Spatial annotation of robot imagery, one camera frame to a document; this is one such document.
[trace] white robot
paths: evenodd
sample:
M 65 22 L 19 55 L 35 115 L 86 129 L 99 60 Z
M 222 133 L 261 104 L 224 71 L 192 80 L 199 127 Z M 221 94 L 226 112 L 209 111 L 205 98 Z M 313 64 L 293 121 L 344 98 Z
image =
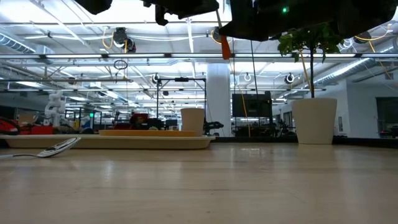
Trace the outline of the white robot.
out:
M 44 109 L 44 126 L 49 126 L 52 120 L 52 126 L 60 126 L 60 114 L 65 112 L 65 102 L 61 101 L 62 91 L 57 90 L 49 94 L 49 103 Z

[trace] table surface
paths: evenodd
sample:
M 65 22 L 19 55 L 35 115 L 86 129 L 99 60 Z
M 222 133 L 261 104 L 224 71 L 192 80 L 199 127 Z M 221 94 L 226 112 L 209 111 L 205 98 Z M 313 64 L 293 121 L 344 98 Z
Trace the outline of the table surface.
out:
M 1 149 L 0 154 L 39 152 Z M 0 161 L 1 223 L 397 223 L 398 151 L 211 144 Z

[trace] potted plant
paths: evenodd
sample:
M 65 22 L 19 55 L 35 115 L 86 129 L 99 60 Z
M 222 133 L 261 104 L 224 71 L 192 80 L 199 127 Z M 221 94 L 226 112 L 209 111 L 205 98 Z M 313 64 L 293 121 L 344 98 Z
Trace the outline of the potted plant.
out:
M 337 99 L 315 98 L 313 58 L 317 50 L 322 50 L 323 60 L 326 54 L 340 53 L 337 45 L 343 41 L 335 34 L 329 24 L 319 24 L 299 30 L 290 30 L 279 37 L 278 50 L 281 55 L 293 54 L 295 62 L 300 57 L 311 98 L 292 102 L 292 112 L 300 144 L 331 144 L 336 116 Z M 310 56 L 310 79 L 305 68 L 303 50 Z

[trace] black monitor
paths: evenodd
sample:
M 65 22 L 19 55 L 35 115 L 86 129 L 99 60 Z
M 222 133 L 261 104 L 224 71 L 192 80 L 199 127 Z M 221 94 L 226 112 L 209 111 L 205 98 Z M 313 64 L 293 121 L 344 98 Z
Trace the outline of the black monitor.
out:
M 269 92 L 266 92 L 266 94 L 258 95 L 258 104 L 257 96 L 255 94 L 232 94 L 232 116 L 238 118 L 246 117 L 244 107 L 246 107 L 246 113 L 248 118 L 270 118 L 272 117 L 271 94 Z
M 168 119 L 168 120 L 166 120 L 166 125 L 167 126 L 178 126 L 177 120 L 176 119 Z

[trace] white column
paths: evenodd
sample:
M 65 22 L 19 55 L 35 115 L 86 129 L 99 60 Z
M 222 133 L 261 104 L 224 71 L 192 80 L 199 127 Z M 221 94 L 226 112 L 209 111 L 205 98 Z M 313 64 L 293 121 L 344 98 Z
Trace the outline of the white column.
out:
M 224 128 L 216 129 L 220 137 L 231 136 L 231 93 L 227 63 L 207 65 L 207 122 L 218 121 Z

